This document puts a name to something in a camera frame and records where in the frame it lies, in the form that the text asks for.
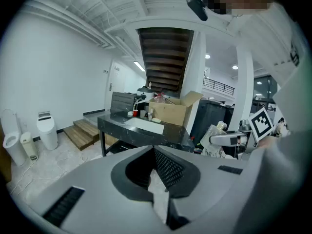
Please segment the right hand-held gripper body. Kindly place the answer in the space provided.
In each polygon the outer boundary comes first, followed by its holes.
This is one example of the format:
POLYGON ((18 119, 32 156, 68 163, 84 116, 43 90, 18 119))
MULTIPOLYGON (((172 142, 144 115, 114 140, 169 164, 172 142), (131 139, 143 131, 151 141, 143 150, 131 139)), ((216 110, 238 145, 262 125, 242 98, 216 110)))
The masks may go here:
POLYGON ((246 136, 245 142, 240 138, 240 145, 244 144, 246 147, 244 152, 251 153, 257 148, 259 141, 269 135, 272 130, 273 124, 265 108, 261 108, 248 119, 241 120, 239 131, 246 136))

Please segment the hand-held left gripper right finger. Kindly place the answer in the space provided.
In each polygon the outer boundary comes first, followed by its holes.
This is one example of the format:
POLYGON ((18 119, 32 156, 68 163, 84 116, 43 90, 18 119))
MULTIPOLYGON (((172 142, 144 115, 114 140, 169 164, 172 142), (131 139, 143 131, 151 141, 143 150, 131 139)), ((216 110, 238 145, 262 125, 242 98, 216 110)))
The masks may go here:
POLYGON ((166 223, 156 234, 234 234, 242 210, 235 186, 245 161, 155 146, 156 171, 169 192, 166 223))

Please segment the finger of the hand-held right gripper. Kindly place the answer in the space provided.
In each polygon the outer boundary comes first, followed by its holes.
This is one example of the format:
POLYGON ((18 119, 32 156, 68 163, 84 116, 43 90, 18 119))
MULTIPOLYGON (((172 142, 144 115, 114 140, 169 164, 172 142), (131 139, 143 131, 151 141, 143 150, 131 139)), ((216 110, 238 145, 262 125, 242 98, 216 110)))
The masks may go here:
POLYGON ((213 145, 219 146, 236 146, 238 144, 238 134, 210 136, 209 142, 213 145))

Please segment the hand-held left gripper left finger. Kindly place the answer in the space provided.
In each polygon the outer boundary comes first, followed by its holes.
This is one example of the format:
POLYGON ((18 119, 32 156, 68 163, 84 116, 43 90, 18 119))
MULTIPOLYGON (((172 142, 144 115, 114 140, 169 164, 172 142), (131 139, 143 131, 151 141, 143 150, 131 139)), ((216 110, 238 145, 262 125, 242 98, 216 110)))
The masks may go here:
POLYGON ((31 203, 33 221, 51 234, 166 234, 148 190, 152 146, 91 160, 31 203))

